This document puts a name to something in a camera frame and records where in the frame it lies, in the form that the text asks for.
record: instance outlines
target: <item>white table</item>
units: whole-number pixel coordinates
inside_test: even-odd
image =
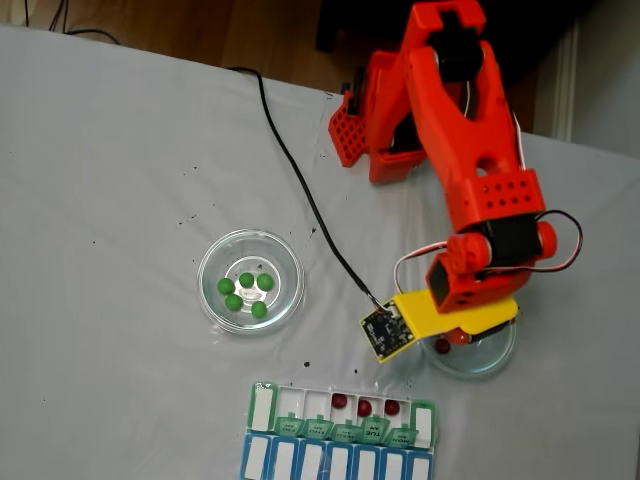
[[[389,296],[394,260],[450,231],[433,172],[374,187],[365,160],[347,170],[334,153],[338,96],[267,89],[336,243]],[[640,161],[524,146],[585,245],[518,294],[513,362],[476,384],[444,377],[419,347],[379,366],[357,326],[368,301],[311,234],[254,78],[0,28],[0,478],[237,478],[261,379],[435,400],[437,479],[632,478]],[[202,255],[243,227],[281,235],[306,270],[296,320],[264,338],[212,327],[197,298]],[[563,253],[573,235],[561,229]],[[409,286],[425,268],[410,264]]]

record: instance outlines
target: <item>red ball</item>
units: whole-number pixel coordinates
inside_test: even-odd
[[[371,408],[371,404],[368,400],[360,400],[358,401],[358,416],[359,417],[368,417],[371,415],[373,409]]]
[[[384,413],[390,416],[400,413],[400,404],[395,400],[387,400],[384,403]]]
[[[433,344],[433,347],[440,355],[449,353],[449,350],[451,350],[451,344],[446,338],[439,338],[438,340],[436,340],[436,342]]]
[[[334,393],[331,397],[331,406],[338,410],[347,406],[347,396],[344,393]]]

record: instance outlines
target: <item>circuit board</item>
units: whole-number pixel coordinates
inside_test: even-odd
[[[388,302],[385,307],[387,310],[372,312],[360,320],[360,326],[381,363],[417,340],[394,305]]]

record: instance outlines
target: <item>pill organizer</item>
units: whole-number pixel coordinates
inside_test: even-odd
[[[431,480],[433,403],[251,386],[240,480]]]

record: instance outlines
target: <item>green ball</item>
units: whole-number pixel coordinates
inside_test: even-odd
[[[264,318],[267,315],[267,305],[264,302],[255,302],[251,305],[251,313],[256,318]]]
[[[227,295],[227,298],[224,299],[224,304],[232,312],[237,312],[238,310],[240,310],[242,308],[242,303],[242,299],[235,293]]]
[[[251,275],[249,272],[244,272],[242,275],[240,275],[238,277],[238,281],[244,288],[253,287],[253,275]]]
[[[268,292],[273,288],[273,277],[268,273],[258,275],[258,288],[263,292]]]
[[[218,280],[218,291],[223,295],[229,295],[236,290],[233,280],[230,278],[221,278]]]

